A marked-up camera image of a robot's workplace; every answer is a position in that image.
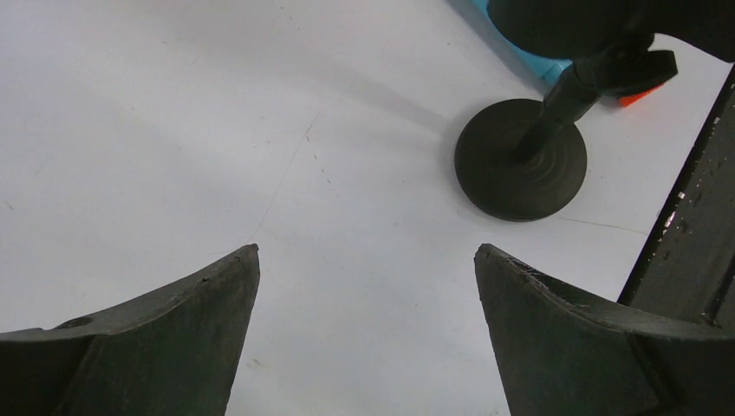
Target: red object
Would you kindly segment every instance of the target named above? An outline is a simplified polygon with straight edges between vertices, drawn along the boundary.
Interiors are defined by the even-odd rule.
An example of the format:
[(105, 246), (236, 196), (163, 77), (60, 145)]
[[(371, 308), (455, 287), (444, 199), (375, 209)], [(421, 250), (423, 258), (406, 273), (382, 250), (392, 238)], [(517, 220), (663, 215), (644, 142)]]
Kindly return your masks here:
[(634, 102), (636, 102), (636, 101), (640, 100), (641, 98), (645, 97), (646, 95), (649, 95), (649, 94), (651, 94), (651, 93), (652, 93), (653, 91), (655, 91), (655, 90), (659, 89), (659, 88), (661, 87), (661, 85), (659, 85), (659, 86), (658, 86), (658, 87), (656, 87), (656, 88), (653, 88), (653, 89), (649, 89), (649, 90), (648, 90), (648, 91), (646, 91), (645, 93), (640, 93), (640, 94), (636, 94), (636, 95), (630, 95), (629, 97), (622, 97), (622, 98), (619, 98), (619, 99), (618, 99), (618, 102), (620, 102), (620, 105), (621, 105), (621, 106), (623, 106), (623, 107), (627, 107), (627, 106), (629, 106), (629, 105), (633, 104)]

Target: white table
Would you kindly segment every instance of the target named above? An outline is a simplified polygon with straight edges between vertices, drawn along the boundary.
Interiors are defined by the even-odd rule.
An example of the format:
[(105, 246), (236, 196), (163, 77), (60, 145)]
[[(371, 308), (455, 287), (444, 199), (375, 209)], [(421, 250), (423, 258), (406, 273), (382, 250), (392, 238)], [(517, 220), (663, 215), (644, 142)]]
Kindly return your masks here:
[(508, 414), (475, 250), (615, 299), (729, 66), (659, 39), (680, 75), (579, 123), (577, 198), (504, 223), (460, 192), (453, 145), (481, 108), (543, 91), (458, 13), (472, 7), (5, 2), (0, 331), (52, 328), (258, 243), (228, 414)]

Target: blue object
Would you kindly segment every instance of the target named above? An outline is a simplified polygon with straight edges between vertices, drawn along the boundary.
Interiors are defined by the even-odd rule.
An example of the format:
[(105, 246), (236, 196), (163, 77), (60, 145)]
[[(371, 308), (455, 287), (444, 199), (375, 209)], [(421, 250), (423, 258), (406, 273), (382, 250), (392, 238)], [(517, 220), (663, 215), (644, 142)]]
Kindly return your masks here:
[[(487, 4), (489, 1), (491, 0), (472, 0), (472, 2), (482, 11), (483, 16), (487, 18), (488, 23), (492, 25), (490, 18), (487, 16)], [(542, 80), (546, 81), (549, 85), (556, 84), (556, 81), (559, 79), (559, 75), (562, 74), (562, 71), (564, 71), (572, 63), (571, 61), (567, 60), (542, 58), (541, 56), (536, 56), (526, 52), (525, 50), (520, 49), (510, 41), (508, 41), (508, 43), (513, 48), (513, 50), (516, 51), (518, 57), (520, 57), (521, 60), (525, 62), (526, 66), (528, 66), (534, 72), (534, 74), (536, 74)]]

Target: black disc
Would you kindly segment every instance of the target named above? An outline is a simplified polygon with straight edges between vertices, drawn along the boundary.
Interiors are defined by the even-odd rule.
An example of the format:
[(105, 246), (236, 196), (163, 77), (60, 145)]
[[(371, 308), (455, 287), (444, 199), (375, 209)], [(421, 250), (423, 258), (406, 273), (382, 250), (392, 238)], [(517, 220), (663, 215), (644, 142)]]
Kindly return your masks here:
[(587, 149), (570, 125), (528, 162), (516, 148), (543, 104), (507, 100), (479, 112), (459, 135), (454, 169), (467, 197), (493, 217), (533, 221), (561, 210), (579, 192), (587, 173)]

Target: scratch on table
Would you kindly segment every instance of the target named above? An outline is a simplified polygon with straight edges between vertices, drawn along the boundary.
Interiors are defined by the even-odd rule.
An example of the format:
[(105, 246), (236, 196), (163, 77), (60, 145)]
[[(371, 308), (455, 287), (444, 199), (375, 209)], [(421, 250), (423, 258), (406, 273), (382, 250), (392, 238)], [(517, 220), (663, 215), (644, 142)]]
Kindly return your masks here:
[(273, 196), (270, 197), (270, 202), (268, 203), (268, 208), (265, 209), (265, 213), (263, 214), (263, 217), (260, 218), (260, 223), (258, 223), (257, 228), (250, 235), (250, 238), (248, 238), (248, 241), (245, 242), (245, 245), (250, 244), (250, 241), (256, 236), (257, 232), (260, 231), (260, 228), (263, 226), (263, 223), (265, 222), (265, 219), (268, 217), (268, 212), (270, 211), (271, 206), (273, 206), (273, 201), (276, 200), (276, 197), (278, 196), (278, 192), (281, 191), (281, 186), (283, 185), (283, 180), (286, 178), (286, 174), (289, 173), (289, 169), (291, 168), (291, 164), (294, 163), (294, 159), (296, 159), (296, 154), (298, 153), (298, 150), (301, 148), (301, 144), (306, 139), (306, 135), (309, 134), (309, 131), (311, 130), (311, 127), (314, 126), (314, 123), (316, 123), (316, 119), (319, 118), (319, 114), (321, 114), (321, 113), (317, 113), (317, 115), (314, 118), (314, 120), (311, 121), (311, 125), (309, 125), (309, 128), (306, 129), (306, 132), (303, 134), (301, 140), (299, 141), (298, 146), (296, 146), (296, 150), (294, 150), (294, 154), (291, 155), (291, 160), (289, 160), (289, 164), (286, 165), (286, 169), (283, 170), (283, 175), (281, 175), (281, 180), (278, 181), (278, 186), (276, 187), (276, 191), (273, 192)]
[(625, 227), (619, 227), (619, 226), (617, 226), (617, 225), (610, 225), (610, 224), (600, 224), (600, 223), (593, 223), (593, 222), (591, 222), (591, 221), (582, 221), (581, 219), (573, 219), (573, 218), (558, 218), (558, 219), (561, 219), (562, 221), (571, 221), (571, 222), (573, 222), (573, 223), (580, 223), (580, 224), (589, 224), (589, 225), (597, 225), (598, 227), (605, 227), (605, 228), (615, 228), (616, 230), (622, 230), (622, 231), (634, 232), (635, 234), (641, 234), (641, 235), (643, 235), (643, 236), (647, 236), (647, 235), (648, 235), (648, 233), (647, 233), (647, 232), (645, 232), (645, 231), (638, 231), (638, 230), (633, 230), (633, 229), (630, 229), (630, 228), (625, 228)]

